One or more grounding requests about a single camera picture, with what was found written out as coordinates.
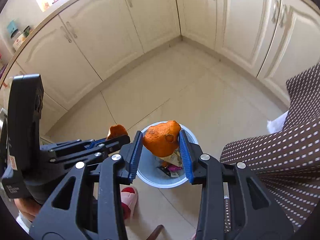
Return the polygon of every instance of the metal screw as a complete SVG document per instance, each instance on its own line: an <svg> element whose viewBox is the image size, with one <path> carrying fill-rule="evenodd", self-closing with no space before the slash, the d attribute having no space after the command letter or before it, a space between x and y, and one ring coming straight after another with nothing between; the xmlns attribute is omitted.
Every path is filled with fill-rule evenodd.
<svg viewBox="0 0 320 240"><path fill-rule="evenodd" d="M201 154L200 159L201 159L201 160L204 160L204 161L207 161L207 160L210 159L210 155L208 155L208 154Z"/></svg>
<svg viewBox="0 0 320 240"><path fill-rule="evenodd" d="M118 161L121 159L121 155L120 154L113 154L111 156L111 159L113 159L114 161Z"/></svg>
<svg viewBox="0 0 320 240"><path fill-rule="evenodd" d="M82 169L84 167L84 162L78 162L76 163L76 168L77 169Z"/></svg>
<svg viewBox="0 0 320 240"><path fill-rule="evenodd" d="M239 169L244 169L246 167L245 163L237 163Z"/></svg>

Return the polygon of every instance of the brown stick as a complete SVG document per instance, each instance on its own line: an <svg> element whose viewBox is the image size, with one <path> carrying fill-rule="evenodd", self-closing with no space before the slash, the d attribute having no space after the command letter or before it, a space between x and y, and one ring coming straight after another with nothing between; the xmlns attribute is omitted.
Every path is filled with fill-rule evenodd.
<svg viewBox="0 0 320 240"><path fill-rule="evenodd" d="M147 240L156 240L156 238L159 236L161 233L162 229L164 229L163 225L159 225L156 227L155 230L151 233L151 235L147 238Z"/></svg>

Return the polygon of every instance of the pink slipper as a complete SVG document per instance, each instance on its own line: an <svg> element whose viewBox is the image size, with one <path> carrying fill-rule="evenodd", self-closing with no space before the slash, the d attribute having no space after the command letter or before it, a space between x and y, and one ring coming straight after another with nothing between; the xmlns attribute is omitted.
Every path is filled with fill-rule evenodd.
<svg viewBox="0 0 320 240"><path fill-rule="evenodd" d="M125 187L121 191L121 202L123 209L123 217L124 219L132 218L134 207L137 203L138 192L135 187L129 186Z"/></svg>

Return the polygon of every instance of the wooden countertop edge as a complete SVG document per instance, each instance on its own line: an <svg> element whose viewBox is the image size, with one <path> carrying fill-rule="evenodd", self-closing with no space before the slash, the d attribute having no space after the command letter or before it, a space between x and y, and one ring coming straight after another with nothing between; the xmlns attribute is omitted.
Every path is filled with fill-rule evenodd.
<svg viewBox="0 0 320 240"><path fill-rule="evenodd" d="M2 87L2 83L4 82L4 79L6 78L9 70L11 69L13 63L16 61L19 54L22 52L24 47L28 44L28 42L32 39L33 36L35 36L39 30L41 30L50 20L52 20L54 17L56 17L59 13L61 13L64 9L66 9L68 6L72 5L73 3L77 2L78 0L69 0L63 5L61 5L59 8L57 8L55 11L53 11L47 18L45 18L26 38L26 40L22 43L22 45L18 48L18 50L15 52L13 57L11 58L10 62L8 63L1 79L0 79L0 88ZM320 9L318 6L311 0L302 0L307 5L309 5L313 10L315 10L320 15Z"/></svg>

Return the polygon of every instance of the trash bin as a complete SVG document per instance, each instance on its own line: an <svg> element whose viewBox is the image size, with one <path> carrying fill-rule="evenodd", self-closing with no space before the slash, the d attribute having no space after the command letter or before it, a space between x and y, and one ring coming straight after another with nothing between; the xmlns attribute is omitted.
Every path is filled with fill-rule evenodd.
<svg viewBox="0 0 320 240"><path fill-rule="evenodd" d="M159 123L163 122L153 123L152 125L149 125L145 129L143 129L143 135L145 135L147 129L150 126L154 126ZM185 130L189 142L198 144L198 141L194 134L182 124L180 124L180 126L182 130ZM164 174L160 169L157 168L160 165L160 159L154 156L147 148L143 146L137 175L145 183L157 188L172 188L177 187L188 180L183 170L180 171L182 174L178 178L170 178L169 176Z"/></svg>

